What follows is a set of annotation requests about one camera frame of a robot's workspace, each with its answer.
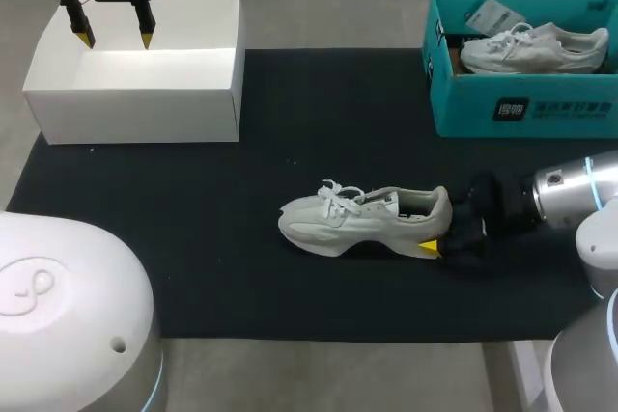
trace metal cylinder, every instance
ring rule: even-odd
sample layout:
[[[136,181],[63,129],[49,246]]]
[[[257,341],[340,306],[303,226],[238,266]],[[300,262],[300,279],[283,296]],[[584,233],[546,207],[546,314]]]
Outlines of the metal cylinder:
[[[588,156],[534,175],[541,218],[554,228],[577,227],[618,195],[618,151]]]

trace gray floor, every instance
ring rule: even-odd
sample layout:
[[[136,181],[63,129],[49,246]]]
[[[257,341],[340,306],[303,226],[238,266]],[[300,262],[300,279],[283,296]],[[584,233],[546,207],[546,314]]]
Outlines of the gray floor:
[[[248,45],[260,48],[416,46],[427,9],[427,0],[242,1]],[[38,134],[20,89],[55,8],[54,0],[0,0],[2,208]],[[169,348],[171,411],[492,410],[478,344],[188,340]]]

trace logo on box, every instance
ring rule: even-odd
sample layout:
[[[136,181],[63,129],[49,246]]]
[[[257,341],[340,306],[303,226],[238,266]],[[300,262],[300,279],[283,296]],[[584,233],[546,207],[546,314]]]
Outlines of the logo on box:
[[[493,110],[494,121],[521,121],[525,116],[530,103],[529,98],[504,97],[501,98]]]
[[[437,37],[437,46],[440,47],[442,39],[444,39],[444,28],[440,20],[435,22],[435,36]]]

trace white robot body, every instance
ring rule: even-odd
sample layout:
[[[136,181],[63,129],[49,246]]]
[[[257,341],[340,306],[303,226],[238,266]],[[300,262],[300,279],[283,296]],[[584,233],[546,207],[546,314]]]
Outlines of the white robot body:
[[[150,282],[114,235],[0,212],[0,412],[163,411]]]
[[[563,330],[544,367],[551,412],[615,412],[618,404],[618,306],[614,291]]]

